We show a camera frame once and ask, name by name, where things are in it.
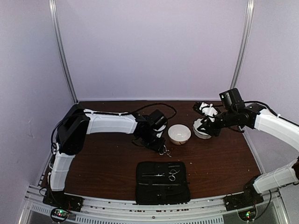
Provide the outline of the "silver thinning scissors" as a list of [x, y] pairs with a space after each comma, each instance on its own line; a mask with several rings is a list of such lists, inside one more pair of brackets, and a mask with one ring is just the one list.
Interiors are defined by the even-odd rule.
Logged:
[[169, 149], [167, 149], [166, 145], [164, 145], [163, 147], [160, 148], [159, 155], [167, 155], [170, 158], [172, 157], [171, 151]]

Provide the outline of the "silver hair scissors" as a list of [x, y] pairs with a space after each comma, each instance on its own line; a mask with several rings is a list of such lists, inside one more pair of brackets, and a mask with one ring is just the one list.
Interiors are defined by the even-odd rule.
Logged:
[[158, 173], [158, 174], [145, 173], [145, 174], [142, 174], [142, 177], [168, 177], [168, 179], [171, 182], [174, 182], [176, 180], [176, 174], [178, 174], [179, 172], [180, 172], [180, 170], [172, 169], [166, 173]]

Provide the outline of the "black zippered tool case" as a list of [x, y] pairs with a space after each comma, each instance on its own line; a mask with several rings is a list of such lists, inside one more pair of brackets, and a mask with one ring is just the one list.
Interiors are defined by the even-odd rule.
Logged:
[[[168, 177], [142, 177], [145, 173], [166, 173], [172, 169], [180, 170], [176, 180]], [[186, 167], [178, 162], [143, 161], [136, 167], [135, 201], [139, 205], [167, 205], [187, 203], [191, 199], [186, 177]]]

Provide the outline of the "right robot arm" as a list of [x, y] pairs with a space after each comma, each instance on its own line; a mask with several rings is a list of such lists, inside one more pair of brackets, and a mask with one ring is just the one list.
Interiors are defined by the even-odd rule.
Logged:
[[[244, 101], [237, 88], [219, 94], [225, 111], [205, 102], [197, 102], [193, 110], [202, 116], [199, 126], [194, 130], [201, 138], [217, 137], [221, 129], [232, 126], [249, 127], [267, 133], [291, 147], [299, 148], [299, 126], [275, 113], [267, 104], [259, 101]], [[284, 187], [299, 182], [299, 160], [277, 168], [266, 174], [252, 178], [240, 194], [240, 203], [251, 205], [260, 195], [268, 190]]]

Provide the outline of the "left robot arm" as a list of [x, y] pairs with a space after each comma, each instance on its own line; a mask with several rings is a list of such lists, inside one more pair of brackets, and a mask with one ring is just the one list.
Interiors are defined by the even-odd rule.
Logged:
[[57, 207], [67, 203], [65, 182], [74, 158], [85, 148], [91, 136], [108, 134], [132, 135], [141, 146], [155, 152], [165, 148], [162, 137], [169, 118], [159, 109], [150, 114], [132, 112], [104, 112], [74, 105], [56, 124], [51, 139], [53, 161], [47, 180], [49, 200]]

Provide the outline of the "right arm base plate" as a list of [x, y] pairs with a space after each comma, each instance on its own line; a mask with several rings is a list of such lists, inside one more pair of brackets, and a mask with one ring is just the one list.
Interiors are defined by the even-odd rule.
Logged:
[[264, 201], [261, 195], [246, 197], [244, 193], [235, 195], [230, 194], [225, 196], [223, 200], [227, 211], [254, 206], [255, 204], [259, 204]]

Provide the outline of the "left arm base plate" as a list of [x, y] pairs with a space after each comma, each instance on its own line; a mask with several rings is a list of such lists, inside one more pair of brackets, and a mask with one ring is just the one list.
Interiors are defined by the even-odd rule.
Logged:
[[53, 207], [62, 208], [63, 210], [80, 212], [83, 200], [84, 199], [79, 196], [50, 194], [43, 198], [43, 203]]

